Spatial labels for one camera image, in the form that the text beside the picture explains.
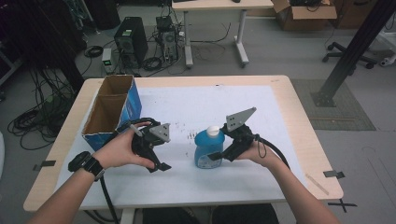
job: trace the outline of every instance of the forearm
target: forearm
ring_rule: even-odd
[[[28,223],[72,223],[94,180],[93,174],[83,169],[76,171],[38,209]]]
[[[339,223],[337,217],[315,198],[281,161],[267,165],[282,189],[298,223]]]

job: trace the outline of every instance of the open box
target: open box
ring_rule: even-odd
[[[139,119],[141,110],[133,76],[105,77],[82,130],[82,136],[96,151],[124,121]]]
[[[335,6],[322,0],[317,7],[292,7],[288,0],[272,0],[276,20],[286,31],[322,30],[328,19],[336,19]]]

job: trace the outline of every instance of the black wristwatch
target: black wristwatch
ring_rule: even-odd
[[[103,169],[100,162],[89,151],[79,153],[69,162],[68,170],[70,172],[75,172],[79,168],[84,168],[84,170],[92,173],[95,176],[95,181],[98,181],[105,173],[105,169]]]

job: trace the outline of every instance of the person's right hand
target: person's right hand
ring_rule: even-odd
[[[251,160],[254,161],[264,167],[271,166],[273,163],[282,161],[274,152],[273,150],[265,146],[264,144],[258,141],[253,141],[250,148],[242,153],[237,160]]]
[[[147,126],[149,122],[142,122],[135,125],[136,128]],[[121,133],[116,138],[107,143],[104,147],[93,153],[92,155],[99,160],[103,168],[119,167],[126,164],[136,164],[148,168],[154,168],[154,162],[139,157],[132,151],[132,141],[134,139],[134,131],[132,129]]]

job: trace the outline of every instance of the person's left hand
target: person's left hand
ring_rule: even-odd
[[[135,127],[138,128],[147,125],[149,125],[149,122],[142,122],[136,124]],[[105,169],[126,164],[136,164],[154,169],[154,162],[133,153],[133,139],[134,131],[129,129],[93,153],[92,156],[99,160],[102,167]]]

